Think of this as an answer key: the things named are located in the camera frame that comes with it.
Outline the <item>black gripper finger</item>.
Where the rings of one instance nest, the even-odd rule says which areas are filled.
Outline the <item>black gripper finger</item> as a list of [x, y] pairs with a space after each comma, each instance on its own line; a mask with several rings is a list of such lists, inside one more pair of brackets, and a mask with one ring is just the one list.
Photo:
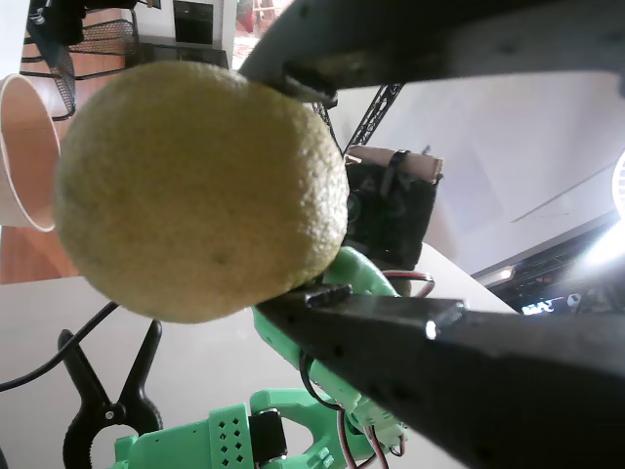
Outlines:
[[624, 320], [468, 310], [453, 299], [296, 290], [259, 312], [470, 468], [620, 468]]
[[304, 103], [342, 89], [540, 72], [624, 72], [620, 1], [296, 1], [240, 69]]

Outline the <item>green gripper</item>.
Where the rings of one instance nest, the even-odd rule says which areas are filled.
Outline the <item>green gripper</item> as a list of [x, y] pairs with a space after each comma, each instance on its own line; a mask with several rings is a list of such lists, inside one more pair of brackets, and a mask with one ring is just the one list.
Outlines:
[[[398, 297], [390, 281], [365, 255], [349, 246], [342, 246], [323, 274], [323, 283], [349, 284], [355, 294]], [[300, 364], [300, 347], [259, 312], [253, 313], [254, 326], [261, 338], [296, 369]], [[388, 411], [361, 394], [325, 365], [312, 360], [309, 378], [326, 395], [331, 404], [341, 405], [352, 424], [362, 430], [373, 426], [381, 443], [398, 443], [405, 427]]]

